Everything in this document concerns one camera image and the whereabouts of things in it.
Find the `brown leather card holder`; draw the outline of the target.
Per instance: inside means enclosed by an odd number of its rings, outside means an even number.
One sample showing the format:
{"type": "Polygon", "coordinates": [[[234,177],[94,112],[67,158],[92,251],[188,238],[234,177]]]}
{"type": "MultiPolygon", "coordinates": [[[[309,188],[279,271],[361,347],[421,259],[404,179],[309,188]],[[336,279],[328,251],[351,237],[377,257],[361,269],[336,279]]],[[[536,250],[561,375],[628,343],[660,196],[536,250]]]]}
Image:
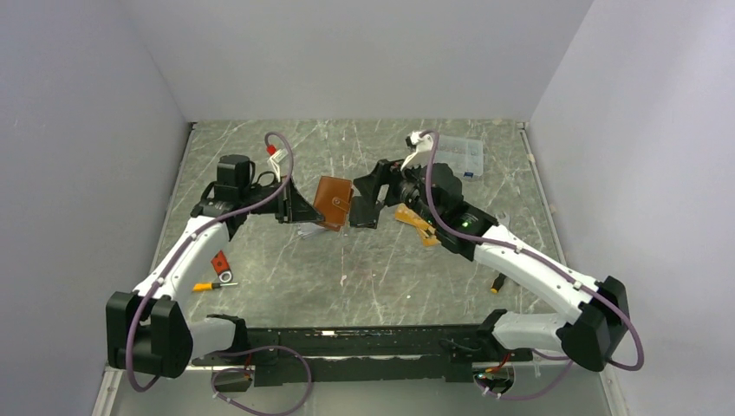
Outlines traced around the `brown leather card holder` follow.
{"type": "Polygon", "coordinates": [[[318,224],[328,230],[339,231],[348,219],[353,192],[351,180],[321,176],[313,204],[324,216],[318,224]]]}

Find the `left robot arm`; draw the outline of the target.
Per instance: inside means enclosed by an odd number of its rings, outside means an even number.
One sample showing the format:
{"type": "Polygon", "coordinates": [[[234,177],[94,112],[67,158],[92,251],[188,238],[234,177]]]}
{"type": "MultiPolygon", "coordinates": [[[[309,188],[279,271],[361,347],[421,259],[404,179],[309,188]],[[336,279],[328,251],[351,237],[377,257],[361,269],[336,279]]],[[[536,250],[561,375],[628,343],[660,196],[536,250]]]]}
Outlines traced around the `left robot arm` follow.
{"type": "Polygon", "coordinates": [[[244,155],[221,157],[215,180],[205,188],[164,259],[132,291],[117,291],[108,299],[110,367],[172,379],[191,360],[208,354],[229,364],[247,356],[250,341],[244,319],[214,314],[189,323],[183,313],[185,302],[249,215],[271,214],[280,224],[324,219],[289,179],[259,185],[254,169],[244,155]]]}

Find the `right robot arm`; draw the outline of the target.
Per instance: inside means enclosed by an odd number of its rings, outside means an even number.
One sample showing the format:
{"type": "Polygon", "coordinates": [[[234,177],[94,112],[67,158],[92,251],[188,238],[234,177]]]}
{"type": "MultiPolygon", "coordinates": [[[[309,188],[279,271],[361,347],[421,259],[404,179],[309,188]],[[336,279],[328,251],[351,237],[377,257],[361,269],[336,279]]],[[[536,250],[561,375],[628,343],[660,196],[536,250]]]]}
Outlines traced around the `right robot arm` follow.
{"type": "Polygon", "coordinates": [[[553,309],[541,315],[491,312],[478,329],[478,350],[485,358],[534,348],[562,353],[593,372],[613,363],[629,322],[621,281],[575,272],[525,244],[491,214],[465,201],[462,183],[448,165],[433,166],[430,186],[425,178],[423,168],[401,171],[398,160],[382,159],[354,187],[369,207],[376,206],[386,187],[386,206],[405,205],[434,228],[444,248],[509,277],[553,309]]]}

